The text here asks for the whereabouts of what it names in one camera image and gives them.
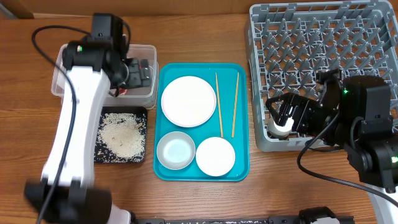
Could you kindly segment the grey rice bowl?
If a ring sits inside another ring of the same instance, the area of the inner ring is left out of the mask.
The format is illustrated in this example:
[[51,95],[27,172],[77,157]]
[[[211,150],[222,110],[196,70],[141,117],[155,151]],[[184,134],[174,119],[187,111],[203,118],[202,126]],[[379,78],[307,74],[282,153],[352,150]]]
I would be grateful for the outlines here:
[[158,161],[167,169],[180,170],[191,164],[196,154],[193,139],[186,133],[172,131],[164,135],[157,145]]

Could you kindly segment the white cup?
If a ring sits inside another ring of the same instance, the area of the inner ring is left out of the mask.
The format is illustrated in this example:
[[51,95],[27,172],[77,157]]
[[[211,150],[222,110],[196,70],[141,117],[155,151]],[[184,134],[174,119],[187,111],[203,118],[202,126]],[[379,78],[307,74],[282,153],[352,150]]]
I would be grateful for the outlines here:
[[278,124],[276,124],[276,122],[274,121],[274,119],[272,117],[270,117],[268,123],[267,123],[267,130],[270,132],[270,134],[278,139],[283,139],[286,138],[291,131],[283,131],[282,130],[282,126],[279,126]]

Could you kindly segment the red snack wrapper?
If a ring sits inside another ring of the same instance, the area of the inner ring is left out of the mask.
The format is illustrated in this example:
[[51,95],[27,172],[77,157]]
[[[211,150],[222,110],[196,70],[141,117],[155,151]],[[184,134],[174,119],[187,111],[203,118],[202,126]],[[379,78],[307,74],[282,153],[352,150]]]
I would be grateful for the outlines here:
[[123,88],[116,88],[116,89],[110,89],[110,91],[108,91],[108,94],[112,97],[118,97],[120,95],[125,95],[127,92],[126,89]]

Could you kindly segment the teal serving tray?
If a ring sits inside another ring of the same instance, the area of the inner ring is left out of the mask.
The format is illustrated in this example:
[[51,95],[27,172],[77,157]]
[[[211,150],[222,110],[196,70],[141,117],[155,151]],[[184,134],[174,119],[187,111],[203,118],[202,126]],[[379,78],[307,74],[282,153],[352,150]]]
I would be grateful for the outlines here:
[[[239,91],[236,110],[236,127],[234,138],[231,137],[234,95],[236,77],[239,72]],[[246,73],[242,66],[235,63],[170,63],[159,73],[158,102],[155,122],[154,146],[169,132],[181,131],[188,134],[198,146],[203,140],[220,136],[220,121],[218,109],[204,124],[194,128],[183,128],[171,123],[161,109],[161,96],[165,87],[173,80],[184,76],[195,76],[207,81],[216,91],[215,73],[218,74],[220,89],[221,112],[224,138],[235,150],[236,160],[233,168],[221,177],[212,177],[203,173],[195,161],[180,170],[170,170],[164,167],[154,153],[153,169],[163,180],[169,181],[202,181],[202,182],[239,182],[249,173],[249,122],[248,94],[246,88]]]

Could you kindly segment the clear plastic bin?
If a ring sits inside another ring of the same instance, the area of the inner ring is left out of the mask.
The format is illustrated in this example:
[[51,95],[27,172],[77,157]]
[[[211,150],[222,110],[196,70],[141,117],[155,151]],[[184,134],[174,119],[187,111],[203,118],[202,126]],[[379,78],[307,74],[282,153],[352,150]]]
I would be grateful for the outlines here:
[[[58,53],[56,63],[62,66],[62,51],[67,44],[63,44]],[[104,106],[142,106],[147,110],[155,107],[159,82],[159,64],[157,62],[157,50],[153,45],[130,44],[127,52],[128,58],[148,59],[151,84],[148,87],[127,90],[125,95],[117,98],[108,95]],[[63,99],[65,79],[57,68],[54,69],[51,92]]]

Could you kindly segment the large white plate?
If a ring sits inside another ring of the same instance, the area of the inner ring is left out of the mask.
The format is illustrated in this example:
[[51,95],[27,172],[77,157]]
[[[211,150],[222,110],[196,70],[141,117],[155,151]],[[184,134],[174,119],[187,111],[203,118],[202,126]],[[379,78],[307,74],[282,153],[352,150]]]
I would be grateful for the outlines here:
[[193,128],[213,116],[216,95],[213,87],[204,79],[184,76],[165,87],[160,104],[163,114],[171,123]]

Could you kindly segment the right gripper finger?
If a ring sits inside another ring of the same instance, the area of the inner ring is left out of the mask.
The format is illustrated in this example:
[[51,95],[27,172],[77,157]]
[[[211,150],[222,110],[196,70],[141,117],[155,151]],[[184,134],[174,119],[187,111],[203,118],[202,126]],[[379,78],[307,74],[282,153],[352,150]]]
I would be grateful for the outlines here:
[[266,107],[276,124],[287,124],[288,119],[293,120],[293,124],[299,124],[300,95],[295,93],[284,93],[266,101]]
[[283,106],[281,112],[281,123],[283,131],[291,131],[295,122],[296,105],[286,104]]

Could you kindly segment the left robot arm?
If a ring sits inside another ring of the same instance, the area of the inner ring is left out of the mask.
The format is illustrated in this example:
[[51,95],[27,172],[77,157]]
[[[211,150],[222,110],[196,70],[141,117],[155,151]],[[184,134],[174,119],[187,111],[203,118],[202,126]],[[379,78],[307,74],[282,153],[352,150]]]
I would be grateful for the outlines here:
[[38,221],[49,223],[135,223],[108,190],[96,189],[94,154],[107,96],[154,86],[146,60],[129,58],[131,30],[113,14],[93,15],[91,30],[69,42],[55,67],[65,79],[54,144],[39,182],[27,182],[24,195]]

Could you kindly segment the grey dishwasher rack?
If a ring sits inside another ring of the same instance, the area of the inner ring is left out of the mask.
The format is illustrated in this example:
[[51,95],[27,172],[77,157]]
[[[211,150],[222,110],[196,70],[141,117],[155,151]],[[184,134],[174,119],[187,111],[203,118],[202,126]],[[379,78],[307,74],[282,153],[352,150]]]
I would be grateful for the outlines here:
[[255,4],[245,27],[251,70],[256,146],[264,152],[299,151],[308,136],[271,136],[266,100],[284,93],[317,99],[316,73],[338,68],[343,77],[374,75],[391,90],[397,115],[397,11],[389,1]]

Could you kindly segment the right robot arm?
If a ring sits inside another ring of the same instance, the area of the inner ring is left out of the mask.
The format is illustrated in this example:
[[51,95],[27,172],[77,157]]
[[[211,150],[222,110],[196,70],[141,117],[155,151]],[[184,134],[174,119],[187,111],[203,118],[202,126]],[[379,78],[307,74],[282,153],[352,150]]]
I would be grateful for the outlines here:
[[[317,100],[296,93],[267,99],[270,120],[312,136],[297,158],[302,172],[367,192],[377,222],[397,223],[397,134],[392,130],[389,85],[372,75],[341,78],[339,70],[318,72],[317,82],[323,87]],[[360,183],[322,175],[302,165],[303,155],[319,139],[347,152]]]

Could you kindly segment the wooden chopstick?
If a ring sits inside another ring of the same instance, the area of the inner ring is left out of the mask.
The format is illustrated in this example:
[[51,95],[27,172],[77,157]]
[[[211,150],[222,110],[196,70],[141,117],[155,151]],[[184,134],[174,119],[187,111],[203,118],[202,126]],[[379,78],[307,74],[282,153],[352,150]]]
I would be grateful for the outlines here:
[[234,95],[233,123],[232,123],[232,132],[231,132],[231,137],[232,138],[234,138],[234,135],[235,135],[238,91],[239,91],[239,72],[237,73],[237,77],[236,77],[236,89],[235,89],[235,95]]
[[223,120],[222,120],[220,89],[219,89],[219,84],[218,84],[218,74],[217,73],[215,73],[215,82],[216,82],[216,97],[217,97],[217,105],[218,105],[218,115],[219,115],[219,121],[220,121],[220,136],[221,136],[221,138],[223,138],[224,137]]

